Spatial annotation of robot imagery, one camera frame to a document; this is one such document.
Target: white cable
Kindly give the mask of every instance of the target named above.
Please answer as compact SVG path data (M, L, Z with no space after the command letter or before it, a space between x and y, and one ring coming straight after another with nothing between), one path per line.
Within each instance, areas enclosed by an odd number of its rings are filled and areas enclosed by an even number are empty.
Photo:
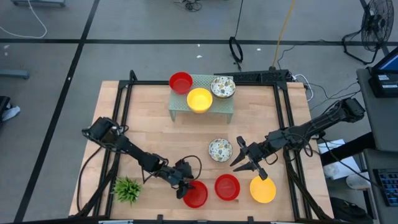
M39 17L36 15L35 11L33 11L33 7L30 4L30 0L27 0L27 2L29 3L29 8L30 10L33 12L33 15L36 17L36 19L41 23L41 25L44 27L44 34L41 35L40 37L34 37L34 36L25 36L25 35L18 35L18 34L13 34L12 32L8 32L6 31L3 27L0 26L0 29L3 30L4 32L8 33L9 35L13 35L16 37L23 37L23 38L34 38L34 39L41 39L43 37L45 37L47 35L47 28L46 26L43 24L43 22L39 19Z
M312 100L312 98L313 98L313 91L312 91L311 85L310 85L310 83L308 82L307 78L305 78L305 76L302 75L302 74L293 75L293 79L296 80L296 79L297 79L297 78L296 78L297 76L303 77L303 78L305 79L305 81L307 82L307 85L308 85L308 87L309 87L309 89L310 89L310 91L311 91L311 97L310 97L309 99L307 99L307 102L309 102L309 101Z

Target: green plant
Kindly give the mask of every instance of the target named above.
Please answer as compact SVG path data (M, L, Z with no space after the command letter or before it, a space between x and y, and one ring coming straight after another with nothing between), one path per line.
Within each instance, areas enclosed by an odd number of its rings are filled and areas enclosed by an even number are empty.
M137 201L141 189L142 185L138 184L136 180L131 180L128 177L118 177L113 188L113 193L118 196L118 201L130 202L130 205L132 205Z

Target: wooden tabletop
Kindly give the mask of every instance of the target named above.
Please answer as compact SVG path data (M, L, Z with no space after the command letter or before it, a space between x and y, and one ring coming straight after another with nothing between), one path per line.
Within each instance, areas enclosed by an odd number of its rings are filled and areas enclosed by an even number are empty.
M102 83L93 121L99 116L112 117L118 82ZM302 83L288 83L290 104L296 125L310 120L310 112ZM193 114L177 113L175 122L170 119L167 109L170 88L167 85L134 85L132 89L127 125L130 127L125 135L138 147L168 158L174 164L182 157L194 154L203 163L199 178L208 188L209 196L206 204L199 209L187 207L183 200L178 200L175 190L164 180L152 178L143 186L139 200L130 206L128 203L113 202L111 218L115 219L156 219L163 214L165 220L226 220L244 221L253 216L255 221L293 221L292 204L287 183L285 162L282 150L277 152L279 160L269 166L264 161L260 165L266 170L277 188L275 199L268 204L256 202L249 193L250 181L257 176L256 172L232 172L230 163L239 153L236 137L242 136L246 144L253 141L264 141L268 132L279 128L275 98L272 87L239 86L234 95L234 115L232 122L226 124L224 114ZM280 92L282 109L285 111L283 94ZM233 158L227 162L215 162L208 155L208 145L216 138L225 138L233 145ZM312 147L317 150L315 141ZM87 142L82 163L98 148L93 142ZM98 186L104 150L95 156L87 165L81 179L81 207L92 196ZM198 173L198 162L189 162L193 175ZM318 155L307 157L302 151L302 163L307 189L319 206L329 216L333 216L328 190L323 175L322 164ZM214 191L215 180L222 174L233 174L239 179L241 192L236 200L225 202L218 198ZM141 168L137 161L127 155L121 156L118 176L130 177L142 183ZM304 217L302 197L298 189L298 203L301 217ZM104 205L108 190L104 191L100 214L104 213ZM76 193L70 209L75 214Z

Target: gray floor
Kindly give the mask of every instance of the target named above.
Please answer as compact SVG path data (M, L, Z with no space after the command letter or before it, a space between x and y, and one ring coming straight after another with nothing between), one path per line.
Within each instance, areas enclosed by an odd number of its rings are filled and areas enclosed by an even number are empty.
M233 35L240 1L203 1L203 9L196 13L184 11L172 2L101 0L88 38L227 39ZM67 0L64 9L35 7L49 29L45 38L79 39L92 3L93 0ZM238 39L277 40L289 4L288 0L245 1ZM298 1L283 39L340 40L359 29L362 13L359 1L355 0ZM15 7L7 0L0 0L0 26L24 35L42 33L27 7ZM0 38L11 36L0 32ZM392 31L390 41L398 41L398 29ZM22 110L0 130L0 223L14 219L76 47L77 44L0 44L0 68L26 69L31 74L29 80L0 78L0 95L10 96ZM266 70L271 65L274 45L242 47L244 71ZM289 47L282 46L280 53ZM361 57L372 56L362 47L349 49ZM281 65L324 86L329 95L355 82L356 69L364 67L347 57L342 47L332 46L296 46L286 52ZM180 70L198 74L237 71L228 45L86 44L25 221L68 215L86 144L80 129L93 119L101 81L125 79L130 69L136 71L140 80L166 80ZM342 94L358 88L354 85ZM314 90L310 108L326 99L321 89ZM360 94L356 97L362 101ZM312 116L320 114L330 103L315 108ZM336 125L326 136L349 141L369 130L367 119L363 119L355 124ZM361 192L336 188L334 184L330 193L352 198L364 206Z

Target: white patterned bowl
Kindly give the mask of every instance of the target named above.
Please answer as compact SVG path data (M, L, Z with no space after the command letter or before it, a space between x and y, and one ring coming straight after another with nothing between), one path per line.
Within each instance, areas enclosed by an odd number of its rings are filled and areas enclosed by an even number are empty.
M234 95L235 82L229 77L217 77L210 84L211 93L220 99L227 99Z
M217 162L225 162L232 157L233 148L226 139L214 139L209 144L209 155Z

